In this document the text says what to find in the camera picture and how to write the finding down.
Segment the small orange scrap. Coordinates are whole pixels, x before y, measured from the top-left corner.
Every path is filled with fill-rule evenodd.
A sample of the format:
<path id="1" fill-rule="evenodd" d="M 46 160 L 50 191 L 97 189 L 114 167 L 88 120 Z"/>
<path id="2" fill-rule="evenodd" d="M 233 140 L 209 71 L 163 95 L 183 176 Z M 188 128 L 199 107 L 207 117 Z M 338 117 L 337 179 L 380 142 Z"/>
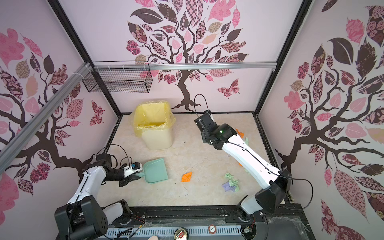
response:
<path id="1" fill-rule="evenodd" d="M 237 131 L 237 134 L 241 137 L 241 138 L 243 138 L 244 137 L 244 133 L 242 133 L 241 131 L 239 131 L 238 129 L 236 129 L 236 131 Z"/>

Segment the green plastic dustpan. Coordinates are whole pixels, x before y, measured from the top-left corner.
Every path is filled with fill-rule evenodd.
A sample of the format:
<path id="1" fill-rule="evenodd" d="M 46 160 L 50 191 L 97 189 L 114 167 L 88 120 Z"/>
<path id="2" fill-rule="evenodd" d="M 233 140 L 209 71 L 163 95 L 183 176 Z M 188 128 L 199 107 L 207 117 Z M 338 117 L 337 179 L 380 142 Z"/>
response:
<path id="1" fill-rule="evenodd" d="M 169 179 L 163 158 L 144 163 L 143 170 L 135 175 L 144 178 L 148 184 L 156 184 Z"/>

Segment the orange paper scrap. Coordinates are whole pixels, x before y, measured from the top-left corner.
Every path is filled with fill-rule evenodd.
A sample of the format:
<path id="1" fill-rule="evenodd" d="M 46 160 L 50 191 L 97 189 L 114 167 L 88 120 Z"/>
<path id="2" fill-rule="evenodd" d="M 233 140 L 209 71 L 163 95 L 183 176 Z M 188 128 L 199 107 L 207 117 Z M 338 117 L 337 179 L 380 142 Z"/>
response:
<path id="1" fill-rule="evenodd" d="M 188 173 L 182 175 L 181 182 L 182 183 L 190 182 L 191 178 L 192 178 L 192 172 L 188 172 Z"/>

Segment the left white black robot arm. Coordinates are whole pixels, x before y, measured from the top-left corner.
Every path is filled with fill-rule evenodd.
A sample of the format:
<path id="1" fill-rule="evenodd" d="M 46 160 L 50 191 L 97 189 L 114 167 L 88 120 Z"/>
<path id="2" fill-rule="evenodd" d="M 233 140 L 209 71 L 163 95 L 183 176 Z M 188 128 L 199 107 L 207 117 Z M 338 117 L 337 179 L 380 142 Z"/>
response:
<path id="1" fill-rule="evenodd" d="M 139 162 L 112 167 L 112 155 L 99 154 L 86 166 L 84 177 L 74 196 L 55 212 L 58 240 L 94 240 L 106 235 L 109 225 L 117 219 L 130 222 L 132 211 L 125 200 L 101 207 L 96 198 L 102 183 L 118 181 L 120 187 L 139 180 L 143 171 Z"/>

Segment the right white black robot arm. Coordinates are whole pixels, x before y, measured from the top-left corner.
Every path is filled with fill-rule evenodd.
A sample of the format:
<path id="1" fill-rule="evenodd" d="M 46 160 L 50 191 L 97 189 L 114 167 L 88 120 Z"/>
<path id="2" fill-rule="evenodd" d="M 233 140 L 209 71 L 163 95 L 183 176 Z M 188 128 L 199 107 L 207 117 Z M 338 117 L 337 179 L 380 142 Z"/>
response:
<path id="1" fill-rule="evenodd" d="M 252 150 L 228 124 L 217 125 L 210 111 L 195 119 L 204 143 L 222 150 L 238 161 L 262 188 L 253 196 L 245 197 L 238 205 L 240 218 L 247 218 L 255 212 L 274 213 L 286 197 L 292 175 L 281 171 L 265 161 Z"/>

